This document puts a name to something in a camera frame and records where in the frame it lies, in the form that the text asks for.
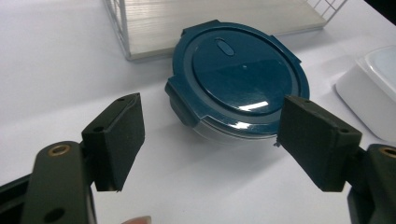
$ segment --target white container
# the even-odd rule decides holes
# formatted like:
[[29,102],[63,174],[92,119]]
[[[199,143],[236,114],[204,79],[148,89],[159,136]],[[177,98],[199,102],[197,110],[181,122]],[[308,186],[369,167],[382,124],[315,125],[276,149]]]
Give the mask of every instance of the white container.
[[359,59],[335,87],[375,135],[396,142],[396,46]]

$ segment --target wire rack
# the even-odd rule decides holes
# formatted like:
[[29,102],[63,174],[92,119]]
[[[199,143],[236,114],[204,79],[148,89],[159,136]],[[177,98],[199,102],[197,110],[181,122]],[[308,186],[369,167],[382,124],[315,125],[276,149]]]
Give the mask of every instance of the wire rack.
[[347,0],[105,0],[128,60],[170,53],[183,28],[242,23],[268,35],[322,28]]

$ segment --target white surface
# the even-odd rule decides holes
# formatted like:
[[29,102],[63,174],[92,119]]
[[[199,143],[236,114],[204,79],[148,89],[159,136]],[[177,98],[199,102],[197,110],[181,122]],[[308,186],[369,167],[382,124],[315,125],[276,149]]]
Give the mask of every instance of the white surface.
[[[349,0],[320,31],[279,38],[302,60],[311,99],[384,143],[335,93],[357,56],[396,44],[396,28]],[[99,223],[349,223],[346,185],[323,193],[273,142],[219,146],[184,127],[163,88],[171,59],[127,62],[101,0],[0,2],[0,185],[35,154],[80,132],[113,100],[140,91],[147,137],[123,192],[94,193]]]
[[396,47],[358,59],[336,83],[337,92],[378,137],[396,143]]

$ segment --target teal lid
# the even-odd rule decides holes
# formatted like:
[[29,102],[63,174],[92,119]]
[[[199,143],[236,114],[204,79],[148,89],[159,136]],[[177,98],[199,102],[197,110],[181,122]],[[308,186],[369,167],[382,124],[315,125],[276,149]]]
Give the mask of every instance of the teal lid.
[[309,97],[300,61],[276,38],[211,21],[183,31],[165,90],[184,124],[243,138],[274,135],[285,95]]

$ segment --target food container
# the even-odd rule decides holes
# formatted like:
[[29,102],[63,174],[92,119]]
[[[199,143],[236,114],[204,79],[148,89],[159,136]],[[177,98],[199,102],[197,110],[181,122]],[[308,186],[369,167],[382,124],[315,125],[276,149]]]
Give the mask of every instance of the food container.
[[375,135],[396,142],[396,46],[358,59],[337,81],[336,89]]
[[294,56],[273,36],[211,21],[183,31],[165,90],[180,120],[221,143],[276,135],[285,95],[309,97]]

